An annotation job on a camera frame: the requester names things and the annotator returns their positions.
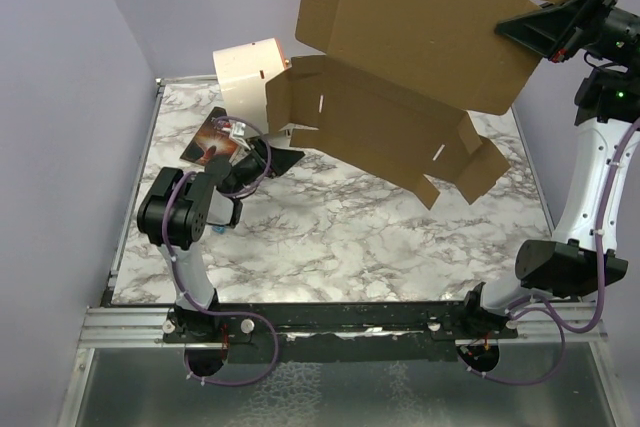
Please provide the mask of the brown cardboard box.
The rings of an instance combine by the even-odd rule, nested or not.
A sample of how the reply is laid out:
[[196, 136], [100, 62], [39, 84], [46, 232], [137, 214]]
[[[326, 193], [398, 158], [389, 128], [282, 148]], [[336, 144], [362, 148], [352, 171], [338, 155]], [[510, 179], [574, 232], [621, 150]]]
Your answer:
[[266, 84], [271, 132], [412, 192], [437, 181], [468, 203], [509, 164], [471, 120], [503, 115], [540, 55], [495, 32], [562, 0], [301, 0], [296, 39], [311, 47]]

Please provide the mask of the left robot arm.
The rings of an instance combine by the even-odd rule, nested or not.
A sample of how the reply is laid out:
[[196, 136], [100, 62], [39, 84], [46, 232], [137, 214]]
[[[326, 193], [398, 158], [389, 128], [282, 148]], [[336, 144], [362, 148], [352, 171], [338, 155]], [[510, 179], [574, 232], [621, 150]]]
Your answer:
[[212, 311], [218, 295], [206, 273], [200, 247], [205, 228], [234, 228], [243, 200], [266, 179], [287, 173], [305, 157], [301, 150], [277, 148], [262, 139], [249, 142], [239, 161], [218, 148], [202, 172], [163, 167], [138, 208], [138, 231], [158, 247], [176, 292], [176, 315], [186, 329], [206, 342], [220, 332], [221, 318]]

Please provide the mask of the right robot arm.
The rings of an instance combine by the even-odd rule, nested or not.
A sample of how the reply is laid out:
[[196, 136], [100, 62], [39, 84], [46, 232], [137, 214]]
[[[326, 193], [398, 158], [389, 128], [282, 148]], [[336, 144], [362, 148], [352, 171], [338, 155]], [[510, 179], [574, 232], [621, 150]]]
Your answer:
[[597, 59], [575, 96], [579, 151], [561, 219], [548, 241], [520, 247], [514, 274], [466, 294], [456, 320], [469, 337], [501, 331], [508, 321], [553, 297], [597, 295], [599, 322], [607, 285], [621, 280], [617, 215], [629, 163], [639, 145], [639, 17], [617, 0], [564, 0], [499, 22], [495, 31], [553, 63], [578, 52]]

